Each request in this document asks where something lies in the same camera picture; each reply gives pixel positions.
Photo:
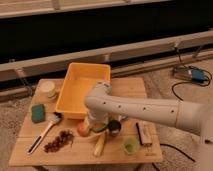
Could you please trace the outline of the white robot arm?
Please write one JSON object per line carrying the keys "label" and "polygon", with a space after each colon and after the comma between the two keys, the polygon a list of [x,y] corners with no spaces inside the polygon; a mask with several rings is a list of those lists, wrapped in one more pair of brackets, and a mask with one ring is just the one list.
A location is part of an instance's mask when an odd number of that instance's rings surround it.
{"label": "white robot arm", "polygon": [[142,119],[200,137],[194,171],[213,171],[213,105],[171,99],[140,99],[110,95],[110,85],[99,81],[85,96],[90,122],[106,114]]}

